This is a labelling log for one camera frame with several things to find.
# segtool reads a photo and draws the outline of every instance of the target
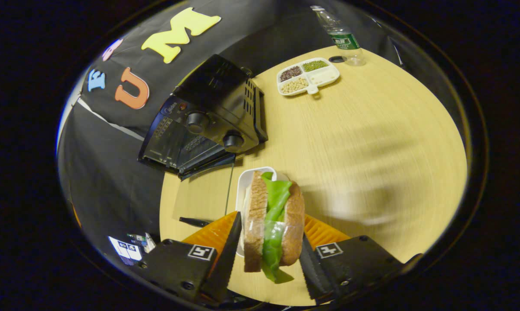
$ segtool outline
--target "table surface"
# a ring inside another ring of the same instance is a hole
[[[236,184],[246,169],[270,166],[296,181],[306,213],[349,236],[368,235],[401,262],[426,252],[453,218],[466,182],[459,132],[438,99],[390,61],[364,50],[366,65],[334,65],[340,77],[319,93],[277,92],[281,69],[336,47],[280,63],[254,78],[265,93],[269,140],[219,168],[180,182],[166,174],[161,238],[182,240],[198,228],[179,217],[215,220],[234,211]],[[244,273],[235,257],[228,288],[278,305],[315,305],[299,261],[281,269],[295,280],[271,283]]]

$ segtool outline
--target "sandwich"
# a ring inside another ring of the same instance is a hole
[[[273,173],[254,171],[244,197],[244,272],[260,272],[274,283],[292,281],[279,269],[302,251],[305,205],[294,181],[272,181]]]

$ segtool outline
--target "soybean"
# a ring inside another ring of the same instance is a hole
[[[302,90],[303,88],[308,86],[308,81],[304,78],[298,78],[294,81],[290,81],[281,87],[281,92],[283,94],[289,94],[292,92],[296,92],[298,90]]]

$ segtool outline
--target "bread slice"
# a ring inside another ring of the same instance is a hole
[[[296,262],[302,252],[304,235],[305,204],[300,187],[293,181],[291,193],[285,204],[285,232],[281,242],[282,256],[279,266],[290,266]]]
[[[260,272],[264,247],[264,221],[268,210],[268,189],[262,172],[254,171],[244,199],[244,272]]]

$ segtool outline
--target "foam letter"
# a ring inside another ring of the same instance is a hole
[[[220,20],[219,16],[207,16],[193,11],[192,8],[186,8],[170,20],[171,30],[151,35],[143,43],[141,49],[152,49],[164,57],[165,63],[170,63],[179,54],[181,48],[172,48],[167,44],[189,43],[189,36],[185,32],[185,28],[191,30],[191,35],[199,35]]]
[[[149,98],[149,86],[143,79],[131,73],[131,68],[129,67],[127,67],[122,73],[122,82],[126,81],[137,86],[139,89],[139,96],[132,96],[130,93],[123,90],[122,85],[118,85],[116,94],[114,94],[114,99],[123,102],[133,109],[143,108]]]
[[[112,53],[114,53],[114,50],[116,50],[120,44],[122,44],[123,39],[118,39],[114,41],[114,43],[110,44],[110,46],[102,53],[102,61],[106,61],[110,58]]]
[[[101,73],[100,71],[95,71],[94,69],[89,73],[88,78],[88,91],[91,92],[92,89],[96,87],[100,87],[104,90],[104,79],[106,75]]]

